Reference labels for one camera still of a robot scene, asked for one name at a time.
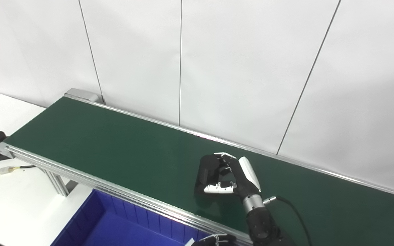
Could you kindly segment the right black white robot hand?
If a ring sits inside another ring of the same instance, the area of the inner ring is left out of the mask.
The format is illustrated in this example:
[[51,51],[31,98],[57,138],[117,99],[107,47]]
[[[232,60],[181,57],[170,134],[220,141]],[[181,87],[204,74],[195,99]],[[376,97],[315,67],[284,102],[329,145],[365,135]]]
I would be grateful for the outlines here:
[[207,194],[235,194],[241,200],[261,193],[249,160],[218,152],[200,159],[197,190]]

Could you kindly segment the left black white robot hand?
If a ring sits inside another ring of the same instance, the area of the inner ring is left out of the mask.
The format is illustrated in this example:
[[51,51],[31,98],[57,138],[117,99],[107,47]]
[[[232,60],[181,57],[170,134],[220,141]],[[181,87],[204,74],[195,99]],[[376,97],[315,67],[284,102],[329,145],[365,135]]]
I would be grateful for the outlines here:
[[211,234],[200,240],[191,238],[185,246],[234,246],[237,238],[231,234]]

